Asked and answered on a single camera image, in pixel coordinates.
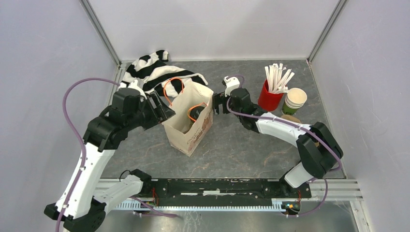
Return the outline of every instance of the stack of paper cups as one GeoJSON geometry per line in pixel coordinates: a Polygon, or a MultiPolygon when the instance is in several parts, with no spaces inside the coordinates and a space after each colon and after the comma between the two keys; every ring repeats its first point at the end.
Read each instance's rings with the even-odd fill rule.
{"type": "Polygon", "coordinates": [[[299,88],[291,88],[286,94],[285,102],[282,106],[282,112],[286,115],[293,115],[296,111],[302,107],[308,96],[299,88]]]}

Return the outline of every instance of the marble surface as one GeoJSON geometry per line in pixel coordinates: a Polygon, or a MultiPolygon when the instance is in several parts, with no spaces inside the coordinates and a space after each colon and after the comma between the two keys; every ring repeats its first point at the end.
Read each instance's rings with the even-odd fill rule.
{"type": "MultiPolygon", "coordinates": [[[[294,115],[302,123],[328,125],[313,76],[305,60],[189,61],[169,64],[201,73],[214,92],[224,91],[223,77],[242,74],[246,88],[257,103],[265,81],[264,66],[283,63],[295,73],[289,88],[307,93],[307,102],[294,115]]],[[[273,113],[280,110],[284,98],[273,113]]],[[[122,171],[140,169],[154,178],[280,178],[300,160],[297,148],[272,136],[249,131],[232,114],[214,116],[214,123],[191,157],[171,147],[162,125],[129,133],[110,159],[102,178],[118,178],[122,171]]],[[[343,178],[341,171],[329,178],[343,178]]]]}

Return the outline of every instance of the metal frame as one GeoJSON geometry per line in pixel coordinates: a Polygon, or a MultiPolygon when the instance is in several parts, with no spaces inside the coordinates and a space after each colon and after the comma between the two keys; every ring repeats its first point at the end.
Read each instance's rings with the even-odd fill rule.
{"type": "MultiPolygon", "coordinates": [[[[310,66],[311,62],[316,57],[320,47],[323,45],[323,42],[327,38],[330,29],[333,27],[335,21],[337,20],[340,12],[345,7],[348,0],[339,0],[335,9],[333,10],[328,22],[326,23],[323,31],[321,32],[317,42],[315,43],[312,51],[310,52],[307,62],[310,66]]],[[[106,35],[98,17],[96,16],[92,6],[88,0],[80,0],[84,10],[86,11],[88,17],[90,18],[91,23],[93,24],[94,28],[96,29],[98,35],[100,36],[101,40],[104,43],[104,46],[107,48],[111,58],[113,59],[114,63],[117,64],[117,71],[115,75],[115,82],[120,82],[122,77],[124,76],[125,70],[129,63],[133,62],[133,60],[125,60],[122,61],[119,56],[117,55],[113,45],[111,44],[108,36],[106,35]]],[[[107,105],[109,105],[112,101],[112,95],[117,90],[117,86],[113,86],[110,93],[110,98],[108,99],[107,105]]],[[[351,179],[327,179],[328,181],[328,195],[326,198],[327,202],[337,202],[337,201],[349,201],[351,204],[351,208],[353,210],[353,216],[355,218],[357,227],[359,232],[371,232],[372,228],[370,226],[367,213],[365,211],[366,206],[363,201],[363,196],[360,192],[359,186],[356,180],[351,179]]],[[[101,192],[105,189],[108,189],[113,184],[117,183],[117,179],[100,179],[95,192],[101,192]]],[[[310,199],[302,199],[302,201],[320,201],[324,195],[324,181],[323,180],[316,180],[315,182],[310,184],[312,198],[310,199]]],[[[292,201],[296,199],[272,199],[273,204],[275,202],[280,201],[292,201]]]]}
{"type": "MultiPolygon", "coordinates": [[[[362,193],[360,192],[359,185],[356,180],[354,179],[327,179],[328,182],[328,193],[326,202],[340,202],[340,201],[349,201],[351,204],[351,208],[353,211],[353,217],[355,219],[357,228],[359,232],[372,232],[372,228],[370,226],[370,222],[368,220],[367,213],[365,211],[366,206],[363,201],[362,193]]],[[[101,193],[102,191],[107,190],[114,184],[118,183],[117,178],[101,178],[94,190],[94,195],[101,193]]],[[[312,198],[302,198],[304,202],[318,202],[324,196],[325,190],[325,183],[324,180],[316,180],[310,184],[310,191],[312,193],[312,198]]],[[[275,206],[279,202],[288,202],[288,201],[296,201],[297,199],[272,199],[272,205],[275,206]]],[[[132,199],[127,199],[123,203],[121,203],[118,208],[115,210],[129,210],[129,205],[135,204],[139,205],[139,203],[132,199]]],[[[204,207],[203,209],[198,207],[158,207],[157,210],[170,210],[173,211],[279,211],[275,207],[267,208],[267,207],[251,207],[246,208],[243,207],[242,209],[228,209],[224,207],[215,207],[213,209],[208,209],[204,207]]]]}
{"type": "Polygon", "coordinates": [[[350,202],[359,232],[372,232],[370,221],[365,211],[365,202],[350,202]]]}
{"type": "Polygon", "coordinates": [[[108,52],[110,53],[110,56],[113,59],[114,63],[117,65],[120,65],[121,60],[119,59],[117,53],[115,52],[115,49],[113,45],[111,44],[110,40],[108,39],[108,36],[105,33],[104,28],[101,25],[100,21],[98,20],[97,15],[92,9],[91,4],[89,3],[88,0],[80,0],[80,3],[84,7],[84,10],[86,11],[88,17],[90,18],[90,21],[93,24],[98,35],[100,36],[102,42],[104,43],[104,46],[107,48],[108,52]]]}
{"type": "MultiPolygon", "coordinates": [[[[362,193],[360,192],[359,185],[356,180],[350,179],[327,179],[328,182],[328,193],[327,202],[334,201],[349,201],[349,202],[361,202],[363,201],[362,193]]],[[[112,187],[114,184],[118,183],[117,178],[101,178],[94,190],[94,194],[102,192],[112,187]]],[[[316,180],[310,183],[310,191],[312,193],[312,198],[302,198],[302,201],[321,201],[324,196],[325,184],[324,180],[316,180]]],[[[273,201],[296,201],[297,199],[287,198],[279,199],[274,198],[273,201]]]]}
{"type": "Polygon", "coordinates": [[[332,14],[330,15],[329,20],[326,23],[326,26],[324,26],[324,29],[319,36],[319,39],[317,40],[316,44],[313,46],[312,51],[310,52],[309,57],[307,58],[308,62],[312,62],[315,56],[317,55],[320,47],[322,46],[324,40],[326,39],[327,35],[329,34],[330,29],[333,27],[335,21],[339,17],[340,12],[343,10],[344,6],[346,5],[348,0],[339,0],[337,3],[335,9],[333,10],[332,14]]]}

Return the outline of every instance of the brown paper bag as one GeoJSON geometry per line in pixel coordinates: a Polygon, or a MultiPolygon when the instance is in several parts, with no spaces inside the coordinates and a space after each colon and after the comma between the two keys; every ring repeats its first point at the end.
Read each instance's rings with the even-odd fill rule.
{"type": "Polygon", "coordinates": [[[214,92],[196,82],[189,82],[172,101],[171,109],[175,115],[163,122],[165,132],[171,146],[187,156],[191,156],[195,148],[208,132],[213,122],[212,95],[214,92]],[[207,106],[200,113],[194,124],[188,118],[188,110],[202,102],[207,106]]]}

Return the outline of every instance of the black and white striped shirt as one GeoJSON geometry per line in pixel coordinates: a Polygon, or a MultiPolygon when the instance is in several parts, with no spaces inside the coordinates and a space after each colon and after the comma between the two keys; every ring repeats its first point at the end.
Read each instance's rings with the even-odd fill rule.
{"type": "MultiPolygon", "coordinates": [[[[164,62],[169,61],[168,56],[167,51],[160,50],[151,55],[139,58],[128,67],[122,82],[128,86],[131,82],[137,80],[137,78],[141,79],[142,83],[138,80],[138,86],[141,87],[145,93],[149,94],[153,91],[157,91],[160,96],[163,96],[163,86],[166,81],[173,77],[181,78],[184,85],[191,81],[204,86],[208,85],[208,82],[202,74],[165,64],[164,62]]],[[[170,81],[165,87],[167,96],[173,98],[178,96],[181,90],[182,84],[178,79],[170,81]]]]}

